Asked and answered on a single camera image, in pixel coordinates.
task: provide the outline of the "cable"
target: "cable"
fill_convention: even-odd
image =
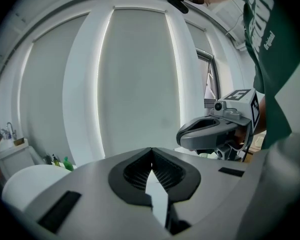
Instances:
[[[250,146],[251,146],[251,144],[246,147],[246,150],[245,150],[244,156],[243,156],[243,158],[241,160],[241,163],[243,163],[246,160],[246,156],[248,154],[248,150],[250,149]]]
[[[240,17],[241,17],[242,15],[244,15],[244,13],[242,13],[242,14],[238,17],[238,19],[236,20],[236,24],[234,25],[234,27],[231,28],[225,35],[228,35],[232,30],[234,30],[234,29],[236,28],[236,26],[238,25],[239,19],[240,19]]]

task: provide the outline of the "ceiling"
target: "ceiling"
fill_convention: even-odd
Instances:
[[[15,3],[0,26],[0,71],[7,63],[7,58],[14,48],[16,40],[24,35],[27,26],[34,21],[36,16],[58,1],[60,0],[18,0]],[[223,25],[228,26],[230,30],[242,15],[244,2],[241,0],[228,0],[222,3],[196,7],[199,9],[201,7],[208,8],[212,12],[212,16],[216,16],[217,21],[222,21]],[[242,17],[231,34],[234,34],[233,36],[238,44],[244,42]]]

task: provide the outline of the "window frame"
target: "window frame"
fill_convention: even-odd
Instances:
[[[221,99],[220,80],[219,80],[219,74],[218,74],[218,69],[217,69],[217,65],[216,65],[216,60],[212,54],[210,54],[206,51],[200,50],[198,48],[196,48],[195,50],[196,50],[198,59],[209,63],[209,65],[208,65],[209,71],[212,71],[212,77],[213,77],[213,82],[214,82],[214,86],[215,86],[215,93],[214,93],[215,99],[210,99],[210,98],[204,99],[204,107],[206,109],[212,109],[214,107],[215,101]]]

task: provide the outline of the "person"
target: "person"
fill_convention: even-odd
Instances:
[[[220,3],[225,0],[190,0],[196,4]],[[260,119],[254,134],[266,130],[262,149],[287,137],[290,124],[278,101],[283,88],[300,64],[300,19],[291,0],[243,0],[245,46],[255,63],[253,87],[264,94],[259,103]],[[235,133],[244,140],[246,129]]]

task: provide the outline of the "black sticker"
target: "black sticker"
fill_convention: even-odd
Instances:
[[[242,99],[242,97],[245,96],[250,91],[251,90],[235,90],[228,97],[224,98],[224,100],[240,101]]]
[[[253,121],[253,128],[256,127],[258,122],[260,111],[259,111],[259,102],[257,94],[254,95],[252,103],[251,103],[251,111],[252,111],[252,121]]]

